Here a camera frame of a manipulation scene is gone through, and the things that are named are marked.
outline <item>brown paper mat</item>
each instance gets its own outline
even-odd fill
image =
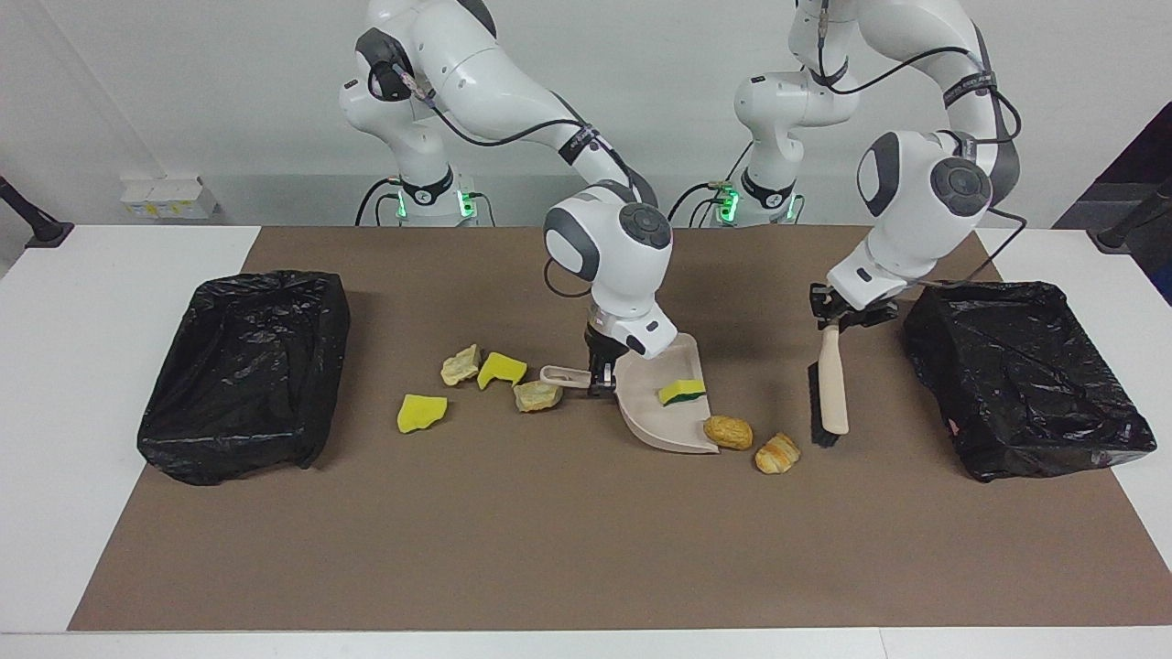
[[[863,235],[679,232],[661,301],[714,412],[804,450],[766,477],[750,453],[645,447],[612,402],[520,416],[505,385],[443,387],[473,341],[585,362],[587,303],[545,291],[536,229],[265,229],[247,271],[334,271],[349,294],[331,443],[314,470],[211,489],[146,469],[70,629],[1172,624],[1172,576],[1112,474],[966,477],[895,324],[844,335],[853,433],[810,444],[806,288]],[[970,239],[941,274],[983,256]],[[398,435],[404,393],[448,394],[448,419]]]

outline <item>white dustpan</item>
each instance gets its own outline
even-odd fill
[[[541,381],[563,387],[590,387],[590,374],[547,366]],[[676,380],[700,380],[700,351],[689,334],[680,334],[662,354],[646,360],[628,353],[614,366],[619,381],[615,396],[627,428],[645,443],[672,453],[710,454],[721,449],[704,435],[704,421],[711,416],[708,396],[694,401],[660,405],[659,392]]]

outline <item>cable clip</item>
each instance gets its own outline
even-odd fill
[[[823,0],[822,11],[818,12],[818,47],[826,45],[826,35],[830,34],[830,1]]]
[[[587,147],[590,147],[595,140],[598,140],[601,136],[602,134],[599,133],[597,128],[587,123],[582,125],[581,129],[579,129],[578,133],[575,133],[574,136],[571,137],[568,142],[566,142],[565,144],[561,145],[560,149],[558,149],[558,154],[561,156],[561,159],[566,161],[566,164],[573,167],[574,161],[578,159],[578,156],[580,156],[581,152],[585,151]]]
[[[435,101],[432,101],[431,96],[429,96],[423,91],[423,88],[420,87],[420,83],[415,80],[414,75],[407,73],[407,70],[397,62],[390,64],[390,68],[391,70],[395,72],[396,75],[398,75],[398,79],[403,81],[403,84],[411,93],[411,96],[415,96],[418,101],[425,103],[428,107],[431,108],[435,107]]]
[[[960,101],[969,94],[973,94],[974,91],[981,91],[984,89],[997,89],[997,74],[992,70],[987,70],[965,76],[960,80],[960,82],[952,86],[948,91],[945,91],[945,108],[952,107],[953,103]]]

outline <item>table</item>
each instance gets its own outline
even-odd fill
[[[0,436],[12,439],[0,449],[0,654],[1077,658],[1172,648],[1172,629],[62,634],[142,468],[124,439],[137,429],[190,293],[237,273],[257,233],[83,226],[56,251],[26,254],[0,280]],[[990,247],[1006,236],[981,231]],[[1030,231],[997,265],[1008,280],[1062,286],[1157,436],[1172,437],[1172,412],[1161,405],[1172,353],[1159,349],[1172,339],[1172,310],[1129,258],[1099,254],[1081,232]],[[55,413],[59,401],[68,414]],[[52,478],[29,468],[38,463],[53,466]],[[1116,473],[1167,561],[1172,457],[1158,451]]]

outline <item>small stone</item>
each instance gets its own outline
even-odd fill
[[[551,409],[561,402],[561,387],[545,382],[527,382],[513,387],[517,410],[523,413]]]
[[[444,385],[455,387],[464,380],[476,378],[479,372],[481,348],[476,344],[472,344],[456,353],[456,356],[445,359],[443,368],[440,369],[440,376],[443,378]]]

